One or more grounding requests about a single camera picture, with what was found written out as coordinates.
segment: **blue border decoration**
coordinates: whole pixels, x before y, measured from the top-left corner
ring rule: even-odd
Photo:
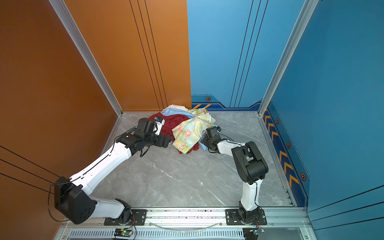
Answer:
[[[257,111],[259,110],[260,104],[261,101],[248,108],[226,108],[213,95],[192,95],[192,109],[206,108],[209,111]]]
[[[295,197],[297,207],[307,208],[310,179],[272,102],[267,107],[263,120]],[[303,173],[305,174],[305,180],[301,177]]]

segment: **pink flower print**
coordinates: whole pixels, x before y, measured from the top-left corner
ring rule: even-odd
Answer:
[[[186,131],[185,131],[185,135],[186,135],[187,137],[189,137],[189,136],[191,135],[191,131],[186,130]]]

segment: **robotic arm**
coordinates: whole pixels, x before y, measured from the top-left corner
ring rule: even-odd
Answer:
[[[75,224],[88,218],[114,218],[121,225],[127,224],[132,214],[129,204],[121,199],[106,200],[89,195],[113,169],[136,152],[141,151],[142,157],[152,145],[167,147],[170,136],[160,134],[164,122],[161,117],[140,119],[137,127],[119,136],[113,146],[89,166],[68,179],[59,178],[54,187],[55,208]],[[252,224],[260,215],[258,196],[268,166],[254,142],[221,139],[219,130],[208,128],[201,142],[214,152],[233,156],[244,182],[238,213],[243,223]]]

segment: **pile of clothes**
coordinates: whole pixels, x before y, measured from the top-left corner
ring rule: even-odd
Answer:
[[[149,118],[155,119],[156,116],[164,118],[165,124],[160,133],[171,137],[172,145],[179,150],[180,154],[198,150],[199,145],[207,150],[200,140],[207,128],[216,126],[216,120],[205,108],[187,109],[184,106],[172,104]]]

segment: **white cloth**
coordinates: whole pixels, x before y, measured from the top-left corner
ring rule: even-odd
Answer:
[[[188,111],[188,108],[186,108],[184,106],[180,106],[180,105],[174,105],[174,104],[169,105],[168,107],[166,107],[164,109],[167,109],[167,108],[177,108],[177,109],[180,109],[180,110],[183,110],[183,111],[186,111],[186,112]]]

